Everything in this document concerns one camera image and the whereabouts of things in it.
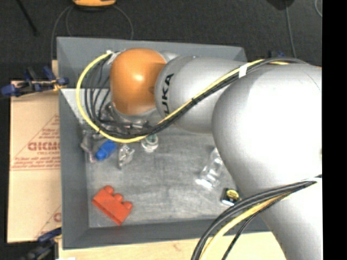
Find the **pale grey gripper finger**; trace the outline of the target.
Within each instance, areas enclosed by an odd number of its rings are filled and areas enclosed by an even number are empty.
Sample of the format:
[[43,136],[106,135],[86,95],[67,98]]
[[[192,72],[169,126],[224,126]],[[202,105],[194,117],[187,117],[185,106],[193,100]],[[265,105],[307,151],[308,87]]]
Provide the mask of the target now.
[[82,138],[82,141],[80,143],[80,147],[82,150],[85,152],[87,155],[87,158],[90,163],[95,163],[96,162],[96,157],[93,152],[93,141],[92,138],[89,135],[84,135]]
[[118,148],[118,153],[117,153],[117,167],[118,169],[122,169],[124,166],[129,164],[134,156],[135,150],[134,148],[131,148],[127,144],[122,144]]

